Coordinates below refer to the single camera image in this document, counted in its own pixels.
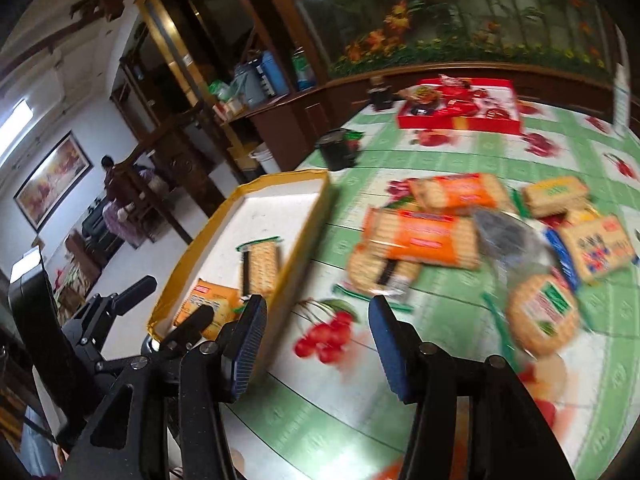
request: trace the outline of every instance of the picture frame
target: picture frame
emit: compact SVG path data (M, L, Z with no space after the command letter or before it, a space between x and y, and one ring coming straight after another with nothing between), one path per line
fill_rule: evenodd
M31 172L14 200L37 233L93 166L69 131Z

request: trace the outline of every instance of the red gift box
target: red gift box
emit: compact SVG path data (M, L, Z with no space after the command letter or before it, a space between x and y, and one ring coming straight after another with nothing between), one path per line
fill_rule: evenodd
M518 111L518 97L511 81L508 79L490 79L485 77L465 78L469 81L472 90L481 88L489 92L489 97L496 99L500 108L508 111L511 119L489 119L484 117L487 109L495 105L487 105L482 99L473 99L480 107L480 111L474 116L457 117L433 117L416 116L411 113L411 104L406 102L398 113L398 127L412 128L415 130L473 130L477 132L496 132L499 134L522 134L522 119ZM418 85L429 85L436 88L440 86L439 79L423 79ZM445 99L440 100L438 110L446 106Z

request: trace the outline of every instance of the person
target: person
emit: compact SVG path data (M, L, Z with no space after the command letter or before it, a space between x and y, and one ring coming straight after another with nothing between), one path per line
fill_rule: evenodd
M105 171L104 189L107 198L110 200L102 209L104 223L111 233L137 249L145 241L146 236L127 219L129 212L133 209L133 204L131 203L130 194L127 192L126 184L124 184L122 177L115 174L115 164L109 155L105 155L100 163ZM161 197L168 194L167 183L157 176L153 170L140 164L135 164L133 169L138 172L153 192Z

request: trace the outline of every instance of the white wall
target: white wall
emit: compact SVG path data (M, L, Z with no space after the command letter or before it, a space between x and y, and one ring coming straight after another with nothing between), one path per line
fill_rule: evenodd
M14 195L34 168L40 164L55 144L69 130L94 167L58 205L53 215L43 225L40 238L44 241L44 255L50 257L64 241L69 229L76 223L87 207L104 189L104 172L100 160L111 155L117 162L126 158L136 146L136 140L116 110L113 103L100 96L85 105L73 116L64 118L46 136L40 149L19 171L12 174L0 189L0 269L7 276L13 264L29 250L36 231L27 222L14 201Z

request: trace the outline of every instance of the tablecloth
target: tablecloth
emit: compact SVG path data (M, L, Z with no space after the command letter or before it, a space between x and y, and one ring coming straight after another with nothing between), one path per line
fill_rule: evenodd
M337 298L356 313L351 359L326 365L293 352L310 322L296 306L267 377L225 408L228 439L244 474L259 479L368 479L398 462L414 407L389 390L367 324L367 303L336 293L347 258L360 238L366 208L388 202L391 180L460 172L489 172L508 186L562 174L588 184L603 213L615 213L640 253L640 142L610 124L562 108L532 104L525 136L442 132L422 146L413 130L396 126L396 106L364 108L345 124L364 133L354 168L332 174L338 196L311 263L300 300ZM299 169L322 168L314 152ZM578 480L597 478L617 453L640 413L640 276L612 273L578 296L594 331L581 332L559 352L568 371L554 431ZM424 267L407 303L424 340L455 356L484 360L499 353L499 338L481 293L494 280L479 272Z

